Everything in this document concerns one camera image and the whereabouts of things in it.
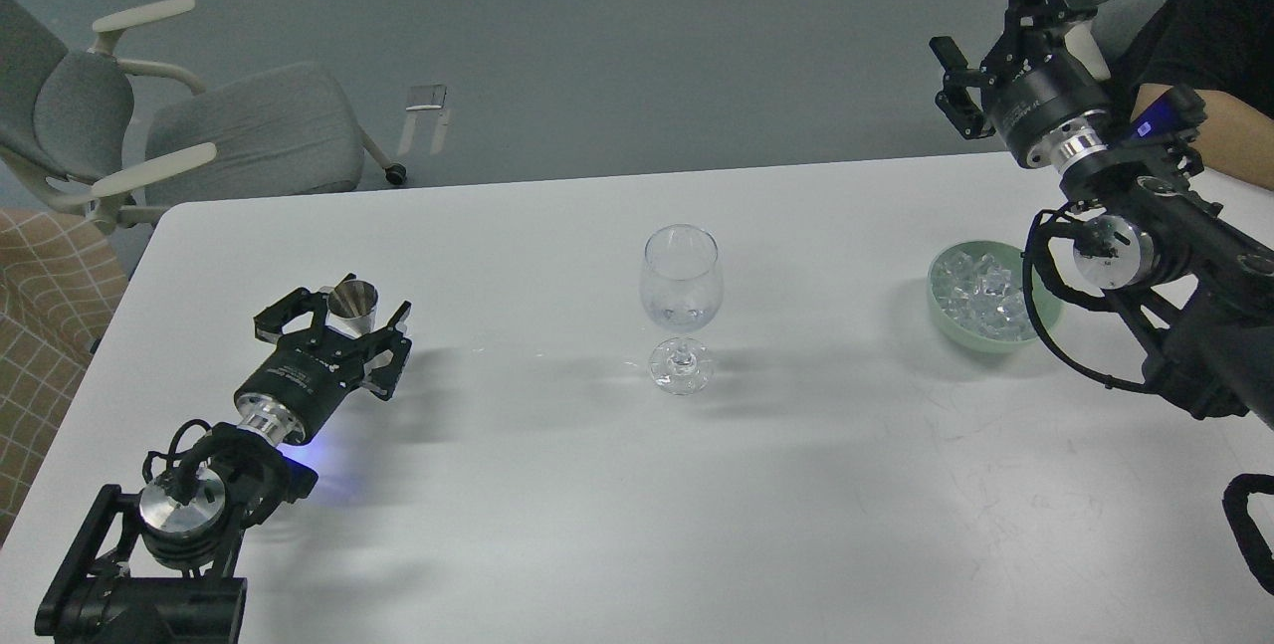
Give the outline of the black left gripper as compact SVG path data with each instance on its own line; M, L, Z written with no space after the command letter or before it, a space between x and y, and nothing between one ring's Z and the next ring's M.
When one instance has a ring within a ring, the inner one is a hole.
M234 393L241 425L256 423L274 445L310 444L355 386L392 398L412 352L405 323L410 301L358 338L327 330L327 292L292 289L252 319L254 337L275 347ZM310 315L310 326L284 332Z

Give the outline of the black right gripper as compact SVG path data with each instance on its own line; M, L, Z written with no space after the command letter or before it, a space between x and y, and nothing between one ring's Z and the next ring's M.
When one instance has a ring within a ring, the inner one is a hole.
M1097 17L1096 0L1006 0L1001 34L981 62L950 36L930 38L943 68L936 106L964 140L996 134L1024 170L1068 170L1108 145L1110 99L1065 37ZM970 91L981 92L981 107Z

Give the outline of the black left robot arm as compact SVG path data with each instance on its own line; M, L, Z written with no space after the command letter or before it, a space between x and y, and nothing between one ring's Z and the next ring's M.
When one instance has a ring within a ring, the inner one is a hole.
M34 615L55 643L236 643L248 583L243 538L318 473L285 455L313 443L355 390L389 400L412 352L412 304L376 321L377 289L354 274L294 289L254 320L273 346L234 393L238 421L191 420L141 462L144 485L104 485ZM187 428L201 437L182 446Z

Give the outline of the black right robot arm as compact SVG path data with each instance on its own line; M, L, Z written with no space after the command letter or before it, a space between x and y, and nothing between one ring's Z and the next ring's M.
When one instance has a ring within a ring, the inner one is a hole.
M1162 397L1198 420L1273 416L1271 250L1220 218L1190 179L1204 99L1170 87L1133 122L1065 45L1094 0L1006 0L1001 34L970 65L950 37L936 106L967 139L1001 136L1027 170L1059 172L1065 203L1040 212L1022 251L1026 309L1059 360L1034 286L1087 312L1113 312L1147 358L1139 383L1071 367L1108 389Z

